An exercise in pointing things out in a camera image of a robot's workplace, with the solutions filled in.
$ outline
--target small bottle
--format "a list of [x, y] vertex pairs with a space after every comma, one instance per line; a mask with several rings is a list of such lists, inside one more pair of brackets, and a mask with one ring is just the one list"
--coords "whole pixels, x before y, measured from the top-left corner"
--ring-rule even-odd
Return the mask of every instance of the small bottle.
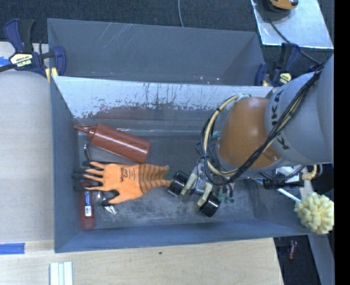
[[143, 164], [150, 151], [151, 142], [102, 123], [92, 126], [73, 126], [87, 133], [87, 139], [94, 147]]
[[[80, 186], [91, 187], [92, 183], [84, 181]], [[94, 203], [91, 191], [83, 191], [80, 193], [80, 214], [81, 214], [81, 228], [89, 230], [96, 226], [94, 218]]]

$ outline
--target label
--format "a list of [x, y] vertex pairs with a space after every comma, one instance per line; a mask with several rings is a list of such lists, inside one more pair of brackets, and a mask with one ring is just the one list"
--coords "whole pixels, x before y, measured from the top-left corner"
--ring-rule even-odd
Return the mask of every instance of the label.
[[10, 62], [18, 68], [32, 65], [33, 56], [31, 54], [17, 53], [10, 58]]
[[92, 216], [92, 194], [90, 191], [85, 191], [85, 216], [90, 217]]

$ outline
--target clamp handle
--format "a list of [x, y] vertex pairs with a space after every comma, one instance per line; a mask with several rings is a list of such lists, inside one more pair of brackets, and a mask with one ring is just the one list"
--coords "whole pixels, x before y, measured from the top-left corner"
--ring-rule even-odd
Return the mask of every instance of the clamp handle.
[[32, 19], [13, 19], [4, 26], [6, 38], [14, 47], [15, 53], [33, 51], [31, 31], [34, 23]]

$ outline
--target white cable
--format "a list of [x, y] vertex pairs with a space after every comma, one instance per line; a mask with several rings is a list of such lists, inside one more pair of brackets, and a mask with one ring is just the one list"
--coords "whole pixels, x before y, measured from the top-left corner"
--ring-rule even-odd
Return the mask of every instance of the white cable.
[[180, 19], [181, 27], [184, 27], [184, 25], [182, 23], [182, 18], [181, 18], [180, 0], [177, 0], [177, 9], [178, 9], [178, 12], [179, 12], [179, 19]]

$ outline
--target black cable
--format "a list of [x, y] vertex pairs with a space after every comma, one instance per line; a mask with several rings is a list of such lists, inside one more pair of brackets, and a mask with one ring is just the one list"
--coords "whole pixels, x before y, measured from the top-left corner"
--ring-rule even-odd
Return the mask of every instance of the black cable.
[[[280, 35], [280, 37], [287, 43], [292, 43], [291, 41], [289, 41], [279, 30], [278, 28], [275, 26], [275, 24], [270, 20], [269, 17], [266, 16], [266, 20], [271, 24], [271, 26], [274, 28], [275, 32], [278, 33], [278, 35]], [[310, 55], [308, 55], [307, 53], [305, 53], [303, 50], [300, 50], [300, 54], [303, 55], [304, 57], [308, 58], [310, 61], [314, 62], [317, 65], [321, 65], [322, 62], [317, 61], [316, 59], [312, 58]]]

